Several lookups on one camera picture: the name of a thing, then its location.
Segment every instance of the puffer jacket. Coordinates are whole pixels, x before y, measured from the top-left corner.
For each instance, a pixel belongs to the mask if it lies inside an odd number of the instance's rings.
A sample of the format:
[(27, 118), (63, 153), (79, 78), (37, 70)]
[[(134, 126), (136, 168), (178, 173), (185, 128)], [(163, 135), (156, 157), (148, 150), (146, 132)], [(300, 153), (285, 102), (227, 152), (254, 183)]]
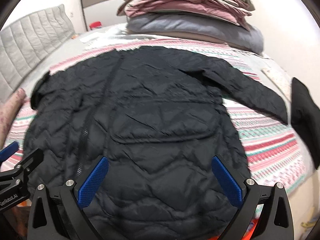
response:
[(113, 50), (47, 74), (24, 152), (44, 150), (37, 185), (76, 179), (99, 155), (109, 172), (84, 208), (104, 239), (205, 239), (235, 214), (211, 171), (220, 154), (245, 178), (247, 158), (222, 91), (287, 123), (280, 96), (225, 60), (163, 47)]

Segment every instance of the patterned bedspread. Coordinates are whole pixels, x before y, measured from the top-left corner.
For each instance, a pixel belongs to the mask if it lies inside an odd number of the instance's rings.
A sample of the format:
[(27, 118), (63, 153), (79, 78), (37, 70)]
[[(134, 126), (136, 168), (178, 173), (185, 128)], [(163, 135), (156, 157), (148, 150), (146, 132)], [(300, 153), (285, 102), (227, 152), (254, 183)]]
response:
[[(128, 50), (136, 49), (140, 46), (163, 46), (184, 49), (209, 57), (223, 58), (233, 67), (242, 71), (243, 74), (261, 82), (258, 75), (227, 45), (178, 39), (142, 40), (128, 44), (107, 46), (102, 49), (91, 50), (54, 65), (50, 68), (50, 71), (55, 73), (65, 70), (79, 61), (113, 49)], [(259, 184), (267, 186), (282, 182), (288, 194), (298, 187), (306, 177), (306, 168), (292, 127), (283, 125), (274, 118), (254, 111), (227, 97), (224, 98), (224, 105), (244, 146), (252, 178)], [(29, 100), (26, 100), (11, 127), (5, 143), (7, 146), (16, 140), (19, 142), (20, 150), (3, 163), (1, 170), (12, 169), (21, 160), (24, 135), (35, 114), (36, 112), (30, 108)]]

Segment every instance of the silver screw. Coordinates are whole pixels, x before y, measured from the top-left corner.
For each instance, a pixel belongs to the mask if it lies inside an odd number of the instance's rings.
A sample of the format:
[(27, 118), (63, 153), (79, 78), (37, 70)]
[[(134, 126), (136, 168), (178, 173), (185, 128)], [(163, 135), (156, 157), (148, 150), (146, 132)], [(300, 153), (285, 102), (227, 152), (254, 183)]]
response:
[(278, 182), (276, 185), (277, 185), (278, 188), (283, 188), (283, 184), (280, 183), (280, 182)]
[(38, 186), (38, 190), (42, 190), (42, 189), (44, 189), (44, 185), (43, 185), (43, 184), (40, 184), (40, 185)]
[(74, 183), (74, 181), (73, 181), (72, 179), (69, 179), (69, 180), (67, 180), (66, 185), (67, 185), (68, 187), (70, 187), (70, 186), (73, 185), (73, 183)]
[(253, 179), (247, 179), (247, 183), (248, 183), (249, 185), (253, 185), (253, 184), (254, 184), (254, 180), (253, 180)]

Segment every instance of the jacket zipper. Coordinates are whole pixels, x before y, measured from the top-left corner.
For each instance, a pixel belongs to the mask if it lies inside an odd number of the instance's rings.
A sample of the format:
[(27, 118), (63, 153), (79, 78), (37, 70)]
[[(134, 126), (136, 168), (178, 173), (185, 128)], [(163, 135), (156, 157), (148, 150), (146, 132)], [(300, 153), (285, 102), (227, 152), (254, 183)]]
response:
[(107, 98), (110, 94), (110, 85), (111, 82), (113, 81), (114, 77), (116, 76), (117, 71), (119, 70), (120, 64), (123, 60), (123, 56), (121, 55), (116, 66), (114, 66), (114, 68), (111, 70), (111, 73), (109, 75), (109, 77), (106, 80), (106, 83), (104, 84), (104, 87), (102, 89), (102, 93), (103, 95), (100, 98), (100, 101), (91, 108), (91, 110), (89, 111), (89, 113), (87, 114), (86, 118), (85, 118), (85, 123), (84, 123), (84, 127), (80, 136), (80, 142), (79, 142), (79, 148), (78, 148), (78, 168), (77, 168), (77, 174), (76, 174), (76, 178), (78, 178), (83, 170), (83, 166), (84, 166), (84, 161), (85, 161), (85, 156), (86, 156), (86, 150), (87, 150), (87, 141), (88, 141), (88, 135), (89, 135), (89, 128), (92, 122), (92, 119), (94, 117), (94, 114), (96, 113), (96, 109), (98, 109), (98, 107), (104, 102), (104, 99)]

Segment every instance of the blue textured pad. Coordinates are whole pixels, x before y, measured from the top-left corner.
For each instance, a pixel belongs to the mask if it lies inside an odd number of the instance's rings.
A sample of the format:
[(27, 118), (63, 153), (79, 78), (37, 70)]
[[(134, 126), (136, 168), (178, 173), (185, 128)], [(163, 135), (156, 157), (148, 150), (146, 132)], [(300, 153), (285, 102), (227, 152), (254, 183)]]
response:
[(241, 188), (217, 156), (212, 158), (211, 169), (231, 205), (240, 208), (243, 202)]
[(82, 209), (90, 205), (100, 184), (106, 176), (109, 169), (109, 162), (106, 157), (102, 157), (101, 161), (88, 176), (84, 184), (78, 192), (78, 205)]
[(13, 142), (0, 151), (0, 163), (6, 161), (19, 150), (19, 143)]

